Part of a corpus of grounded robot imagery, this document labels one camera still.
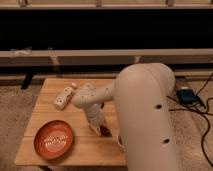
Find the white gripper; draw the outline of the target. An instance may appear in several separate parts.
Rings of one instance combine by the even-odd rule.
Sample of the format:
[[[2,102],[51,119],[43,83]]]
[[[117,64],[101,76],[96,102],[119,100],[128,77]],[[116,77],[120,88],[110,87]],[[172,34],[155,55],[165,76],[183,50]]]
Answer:
[[[109,128],[107,127],[107,124],[104,123],[104,115],[103,115],[100,104],[93,104],[93,105],[87,106],[84,109],[84,112],[85,112],[87,121],[90,123],[89,127],[97,136],[101,136],[100,128],[109,130]]]

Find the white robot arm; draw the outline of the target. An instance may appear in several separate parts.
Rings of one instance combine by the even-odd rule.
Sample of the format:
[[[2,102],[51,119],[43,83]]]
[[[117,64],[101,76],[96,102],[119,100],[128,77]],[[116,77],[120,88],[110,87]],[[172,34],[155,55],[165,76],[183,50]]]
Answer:
[[[134,64],[111,84],[80,88],[72,103],[82,109],[112,100],[128,171],[182,171],[167,105],[175,76],[162,63]]]

